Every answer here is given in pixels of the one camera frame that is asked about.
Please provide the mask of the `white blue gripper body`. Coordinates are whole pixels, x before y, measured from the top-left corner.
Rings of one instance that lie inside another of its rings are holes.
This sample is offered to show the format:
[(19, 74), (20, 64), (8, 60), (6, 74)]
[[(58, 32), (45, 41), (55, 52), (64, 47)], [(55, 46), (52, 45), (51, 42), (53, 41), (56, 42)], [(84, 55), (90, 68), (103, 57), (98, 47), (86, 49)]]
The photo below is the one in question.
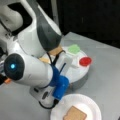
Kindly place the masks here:
[(44, 87), (33, 87), (31, 89), (31, 94), (39, 102), (60, 100), (64, 96), (70, 83), (67, 72), (69, 71), (72, 62), (73, 59), (67, 53), (56, 55), (51, 63), (53, 70), (51, 81)]

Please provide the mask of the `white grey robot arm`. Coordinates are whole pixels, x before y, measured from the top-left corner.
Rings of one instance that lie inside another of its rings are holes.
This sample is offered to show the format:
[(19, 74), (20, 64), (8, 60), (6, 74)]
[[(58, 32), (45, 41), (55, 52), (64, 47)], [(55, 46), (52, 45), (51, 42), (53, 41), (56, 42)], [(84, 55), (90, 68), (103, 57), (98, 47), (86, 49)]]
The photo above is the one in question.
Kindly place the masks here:
[(52, 104), (65, 94), (72, 58), (59, 48), (61, 31), (36, 0), (0, 3), (0, 73), (30, 87), (40, 103)]

